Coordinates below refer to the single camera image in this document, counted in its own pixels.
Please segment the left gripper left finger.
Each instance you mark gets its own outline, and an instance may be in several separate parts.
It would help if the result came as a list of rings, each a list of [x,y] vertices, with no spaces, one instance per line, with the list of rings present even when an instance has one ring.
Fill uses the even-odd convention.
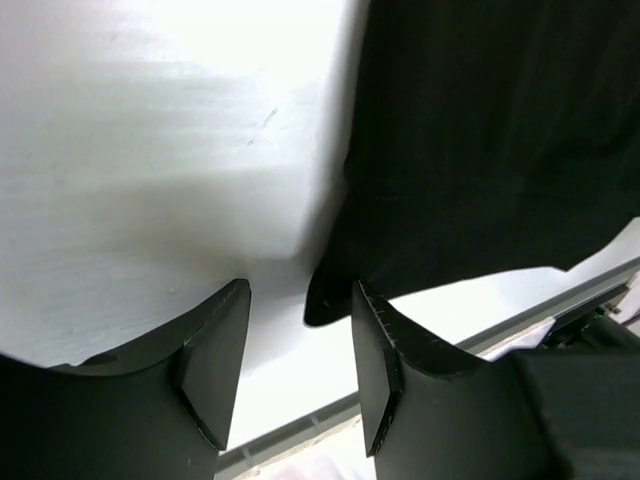
[[[225,285],[83,363],[1,359],[5,479],[211,479],[228,444],[251,289]]]

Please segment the black skirt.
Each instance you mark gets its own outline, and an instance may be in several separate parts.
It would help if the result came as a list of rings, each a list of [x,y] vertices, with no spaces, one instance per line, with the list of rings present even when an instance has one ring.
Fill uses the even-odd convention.
[[[304,321],[503,271],[569,270],[639,214],[635,1],[373,1],[346,196]]]

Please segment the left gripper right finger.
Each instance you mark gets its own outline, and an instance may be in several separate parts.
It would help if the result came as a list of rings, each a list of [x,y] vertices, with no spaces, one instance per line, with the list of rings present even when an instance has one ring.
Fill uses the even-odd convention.
[[[371,286],[352,290],[352,336],[365,451],[379,479],[572,479],[529,360],[456,347],[397,311]]]

